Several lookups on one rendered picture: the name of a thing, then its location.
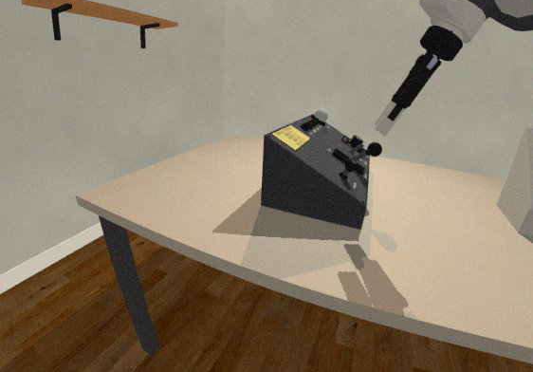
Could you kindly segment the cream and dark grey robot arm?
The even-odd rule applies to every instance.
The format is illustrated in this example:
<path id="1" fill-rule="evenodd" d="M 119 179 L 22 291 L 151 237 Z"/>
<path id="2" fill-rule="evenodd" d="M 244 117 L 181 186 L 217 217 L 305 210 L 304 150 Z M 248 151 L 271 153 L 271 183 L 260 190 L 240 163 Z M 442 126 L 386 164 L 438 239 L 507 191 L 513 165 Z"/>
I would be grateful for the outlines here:
<path id="1" fill-rule="evenodd" d="M 433 26 L 467 44 L 488 17 L 516 31 L 533 30 L 533 0 L 419 0 Z"/>

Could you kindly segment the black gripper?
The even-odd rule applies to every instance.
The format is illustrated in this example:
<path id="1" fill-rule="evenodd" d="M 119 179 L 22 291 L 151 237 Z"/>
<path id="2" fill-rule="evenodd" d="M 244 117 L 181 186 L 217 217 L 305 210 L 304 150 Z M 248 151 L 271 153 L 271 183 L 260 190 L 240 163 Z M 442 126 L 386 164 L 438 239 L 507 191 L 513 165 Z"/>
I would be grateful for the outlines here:
<path id="1" fill-rule="evenodd" d="M 411 106 L 433 72 L 441 65 L 439 60 L 452 61 L 463 46 L 458 36 L 439 26 L 429 27 L 420 44 L 426 48 L 426 56 L 422 54 L 417 58 L 403 85 L 374 123 L 375 129 L 383 136 L 388 134 L 405 109 Z"/>

